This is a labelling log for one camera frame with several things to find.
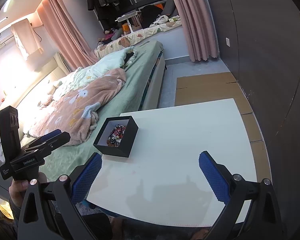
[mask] black box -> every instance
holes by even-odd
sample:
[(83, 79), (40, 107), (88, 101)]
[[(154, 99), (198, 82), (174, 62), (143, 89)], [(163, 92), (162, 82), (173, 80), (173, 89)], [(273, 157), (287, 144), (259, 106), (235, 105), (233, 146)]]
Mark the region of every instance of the black box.
[[(117, 124), (126, 125), (127, 128), (124, 131), (120, 145), (118, 147), (110, 147), (107, 145), (107, 140), (111, 131)], [(132, 116), (109, 117), (105, 120), (101, 127), (93, 146), (102, 154), (128, 158), (134, 139), (137, 135), (137, 131), (138, 126)]]

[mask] green bed sheet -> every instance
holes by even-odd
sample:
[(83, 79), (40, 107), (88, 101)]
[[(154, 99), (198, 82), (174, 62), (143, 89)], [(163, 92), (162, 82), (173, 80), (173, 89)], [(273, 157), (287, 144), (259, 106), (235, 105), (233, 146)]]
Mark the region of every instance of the green bed sheet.
[(84, 164), (94, 152), (98, 152), (93, 142), (106, 118), (138, 111), (143, 91), (163, 45), (158, 41), (149, 41), (136, 46), (136, 49), (136, 60), (125, 69), (127, 82), (109, 103), (98, 110), (98, 125), (89, 140), (76, 146), (60, 147), (45, 158), (45, 165), (40, 167), (40, 171), (47, 175), (48, 180), (54, 181), (62, 174), (69, 175), (76, 166)]

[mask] air conditioner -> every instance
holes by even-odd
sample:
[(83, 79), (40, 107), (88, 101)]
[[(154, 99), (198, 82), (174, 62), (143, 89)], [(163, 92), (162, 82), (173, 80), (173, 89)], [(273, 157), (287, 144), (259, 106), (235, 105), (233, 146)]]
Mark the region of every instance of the air conditioner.
[(0, 33), (0, 49), (12, 41), (15, 41), (15, 39), (11, 32), (11, 28), (5, 29)]

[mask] silver bolt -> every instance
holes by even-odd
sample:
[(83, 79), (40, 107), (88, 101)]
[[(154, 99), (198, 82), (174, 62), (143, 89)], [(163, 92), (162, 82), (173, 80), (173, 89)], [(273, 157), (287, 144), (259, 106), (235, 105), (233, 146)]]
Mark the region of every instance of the silver bolt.
[(233, 175), (234, 180), (236, 181), (240, 181), (242, 179), (242, 177), (239, 174), (234, 174)]
[(66, 181), (68, 179), (68, 176), (67, 175), (61, 175), (60, 177), (59, 177), (59, 180), (60, 181)]
[(264, 179), (263, 182), (266, 185), (270, 185), (271, 184), (271, 181), (269, 179)]
[(31, 179), (30, 184), (31, 184), (31, 185), (37, 184), (37, 180), (36, 180), (36, 179)]

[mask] curtain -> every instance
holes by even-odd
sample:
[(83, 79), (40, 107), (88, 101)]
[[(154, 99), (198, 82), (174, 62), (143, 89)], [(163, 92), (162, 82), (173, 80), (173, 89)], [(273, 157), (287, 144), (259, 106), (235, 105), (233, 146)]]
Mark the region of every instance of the curtain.
[(40, 45), (38, 36), (34, 33), (28, 19), (19, 21), (11, 25), (11, 32), (14, 35), (16, 44), (21, 51), (24, 60), (27, 60), (29, 55), (39, 51), (43, 53), (43, 48)]
[(62, 0), (42, 0), (37, 12), (72, 71), (98, 61)]
[(191, 61), (218, 57), (212, 19), (205, 0), (174, 0)]

